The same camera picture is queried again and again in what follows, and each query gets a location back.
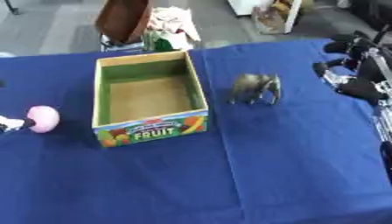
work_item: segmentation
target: gray carpet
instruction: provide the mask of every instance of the gray carpet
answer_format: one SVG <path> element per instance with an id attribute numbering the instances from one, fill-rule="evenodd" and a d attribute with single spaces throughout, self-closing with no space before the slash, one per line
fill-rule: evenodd
<path id="1" fill-rule="evenodd" d="M 0 3 L 0 52 L 16 55 L 99 51 L 94 21 L 105 0 L 11 0 L 22 14 L 11 15 Z M 375 32 L 333 0 L 318 0 L 291 34 L 262 35 L 249 17 L 237 17 L 227 0 L 152 0 L 155 7 L 190 8 L 202 38 L 201 47 L 247 42 L 327 38 L 335 33 Z"/>

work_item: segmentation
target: cardboard box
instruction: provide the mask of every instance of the cardboard box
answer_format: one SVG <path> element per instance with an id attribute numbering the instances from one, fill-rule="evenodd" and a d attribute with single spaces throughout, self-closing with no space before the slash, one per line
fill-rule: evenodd
<path id="1" fill-rule="evenodd" d="M 93 129 L 103 147 L 207 130 L 208 106 L 187 52 L 98 59 Z"/>

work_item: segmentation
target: chair leg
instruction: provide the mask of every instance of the chair leg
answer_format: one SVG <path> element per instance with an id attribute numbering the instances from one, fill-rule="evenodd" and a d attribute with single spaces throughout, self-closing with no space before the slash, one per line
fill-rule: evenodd
<path id="1" fill-rule="evenodd" d="M 12 4 L 10 3 L 10 0 L 4 0 L 5 4 L 7 5 L 8 9 L 10 10 L 10 12 L 14 15 L 18 15 L 19 14 L 19 9 L 18 8 L 14 8 L 12 6 Z"/>

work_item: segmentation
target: table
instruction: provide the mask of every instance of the table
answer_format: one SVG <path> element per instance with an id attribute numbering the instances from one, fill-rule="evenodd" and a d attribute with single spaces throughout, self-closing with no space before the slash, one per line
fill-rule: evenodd
<path id="1" fill-rule="evenodd" d="M 119 52 L 0 59 L 0 114 L 49 105 L 46 135 L 0 136 L 0 222 L 388 223 L 392 191 L 371 108 L 312 72 L 328 40 L 190 51 L 209 131 L 99 150 L 90 129 L 95 60 Z M 278 73 L 283 99 L 229 105 L 239 73 Z"/>

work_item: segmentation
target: pink balloon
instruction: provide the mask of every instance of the pink balloon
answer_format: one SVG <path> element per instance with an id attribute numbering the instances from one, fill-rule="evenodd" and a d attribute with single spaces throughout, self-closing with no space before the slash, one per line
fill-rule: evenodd
<path id="1" fill-rule="evenodd" d="M 36 133 L 46 133 L 54 128 L 60 122 L 60 115 L 56 109 L 47 106 L 37 106 L 30 108 L 27 117 L 32 119 L 36 124 L 30 129 Z"/>

